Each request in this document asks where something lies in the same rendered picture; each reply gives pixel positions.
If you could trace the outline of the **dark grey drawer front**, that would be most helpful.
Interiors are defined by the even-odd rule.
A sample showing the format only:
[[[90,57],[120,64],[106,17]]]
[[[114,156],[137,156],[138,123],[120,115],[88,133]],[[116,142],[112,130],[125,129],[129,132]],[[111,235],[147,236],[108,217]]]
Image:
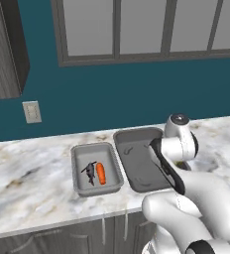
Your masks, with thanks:
[[[62,237],[34,238],[38,232],[0,238],[0,254],[56,254]]]

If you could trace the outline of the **white wall socket plate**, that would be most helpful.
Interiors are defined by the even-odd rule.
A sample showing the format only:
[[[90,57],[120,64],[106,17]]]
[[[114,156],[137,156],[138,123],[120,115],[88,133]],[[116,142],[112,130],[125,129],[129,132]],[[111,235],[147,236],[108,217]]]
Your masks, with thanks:
[[[24,101],[23,109],[26,117],[26,122],[28,124],[42,122],[41,111],[38,101]]]

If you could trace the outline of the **dark grey cupboard door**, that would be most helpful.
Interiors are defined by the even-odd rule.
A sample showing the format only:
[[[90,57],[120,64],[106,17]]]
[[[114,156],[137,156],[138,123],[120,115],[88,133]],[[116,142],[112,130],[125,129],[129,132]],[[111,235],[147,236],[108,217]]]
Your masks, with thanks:
[[[128,214],[128,237],[124,241],[124,215],[115,217],[114,254],[142,254],[152,239],[156,225],[149,222],[142,211]]]
[[[66,236],[66,254],[114,254],[113,217],[105,218],[106,244],[102,244],[101,219],[77,223],[68,226]]]

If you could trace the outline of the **dark grey fish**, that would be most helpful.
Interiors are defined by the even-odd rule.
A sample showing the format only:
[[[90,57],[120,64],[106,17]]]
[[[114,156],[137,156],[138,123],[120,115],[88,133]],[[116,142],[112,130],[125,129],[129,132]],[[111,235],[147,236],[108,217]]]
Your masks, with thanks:
[[[94,175],[94,165],[96,162],[88,163],[87,166],[82,170],[83,172],[86,172],[89,182],[94,185],[93,179],[95,178]]]

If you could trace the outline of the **dark grey wall cupboard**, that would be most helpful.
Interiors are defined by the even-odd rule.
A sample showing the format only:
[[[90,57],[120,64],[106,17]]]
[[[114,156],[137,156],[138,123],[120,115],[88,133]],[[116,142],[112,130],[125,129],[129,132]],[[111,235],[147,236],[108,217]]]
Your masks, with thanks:
[[[19,97],[29,71],[18,0],[0,0],[0,99]]]

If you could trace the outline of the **grey framed window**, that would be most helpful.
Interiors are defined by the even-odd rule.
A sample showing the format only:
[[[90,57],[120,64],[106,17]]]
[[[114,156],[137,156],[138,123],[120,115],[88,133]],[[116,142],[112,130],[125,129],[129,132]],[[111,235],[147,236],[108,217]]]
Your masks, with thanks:
[[[230,58],[230,0],[51,0],[61,66]]]

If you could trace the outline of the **orange carrot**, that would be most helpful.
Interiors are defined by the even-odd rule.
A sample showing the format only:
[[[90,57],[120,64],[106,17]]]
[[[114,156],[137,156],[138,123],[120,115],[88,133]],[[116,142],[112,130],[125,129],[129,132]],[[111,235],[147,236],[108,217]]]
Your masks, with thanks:
[[[99,183],[101,185],[105,185],[106,184],[105,170],[101,163],[96,164],[96,173],[99,179]]]

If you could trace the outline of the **large grey tupperware container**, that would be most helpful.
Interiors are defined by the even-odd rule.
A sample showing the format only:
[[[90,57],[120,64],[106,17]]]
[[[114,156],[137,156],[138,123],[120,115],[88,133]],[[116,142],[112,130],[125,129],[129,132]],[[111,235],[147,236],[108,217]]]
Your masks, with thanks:
[[[168,189],[170,184],[152,162],[149,144],[163,136],[157,127],[120,130],[113,135],[114,143],[130,187],[135,192]]]

